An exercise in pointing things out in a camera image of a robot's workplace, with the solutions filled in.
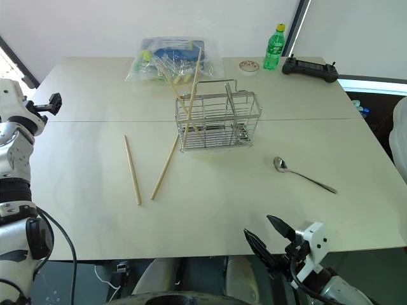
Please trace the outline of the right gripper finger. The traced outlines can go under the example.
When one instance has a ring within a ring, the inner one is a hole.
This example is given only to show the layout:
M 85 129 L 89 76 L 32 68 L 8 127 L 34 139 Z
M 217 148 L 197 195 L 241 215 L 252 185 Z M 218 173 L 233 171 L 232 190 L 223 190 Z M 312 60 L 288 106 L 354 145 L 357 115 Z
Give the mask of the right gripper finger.
M 296 231 L 282 219 L 274 215 L 267 215 L 266 218 L 270 221 L 275 230 L 284 238 L 289 241 L 294 241 L 296 239 Z
M 281 254 L 271 254 L 257 235 L 244 229 L 245 238 L 254 255 L 263 263 L 271 278 L 285 272 L 285 258 Z

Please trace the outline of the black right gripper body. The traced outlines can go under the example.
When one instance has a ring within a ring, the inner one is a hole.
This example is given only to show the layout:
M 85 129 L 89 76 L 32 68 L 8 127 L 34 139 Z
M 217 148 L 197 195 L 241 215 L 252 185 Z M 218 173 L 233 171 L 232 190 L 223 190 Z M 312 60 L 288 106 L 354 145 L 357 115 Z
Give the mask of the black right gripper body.
M 284 236 L 284 238 L 289 241 L 289 244 L 285 247 L 285 253 L 280 257 L 280 272 L 287 281 L 293 281 L 291 263 L 294 262 L 294 270 L 296 271 L 297 265 L 302 264 L 302 261 L 310 253 L 310 245 L 302 237 Z

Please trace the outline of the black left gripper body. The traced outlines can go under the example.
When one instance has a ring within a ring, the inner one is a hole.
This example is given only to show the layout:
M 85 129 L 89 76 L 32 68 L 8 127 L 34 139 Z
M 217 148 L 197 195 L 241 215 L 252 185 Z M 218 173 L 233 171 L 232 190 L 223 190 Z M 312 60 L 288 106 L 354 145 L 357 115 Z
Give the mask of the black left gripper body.
M 62 107 L 62 97 L 60 93 L 51 94 L 47 104 L 35 105 L 36 112 L 49 112 L 52 115 L 57 115 Z

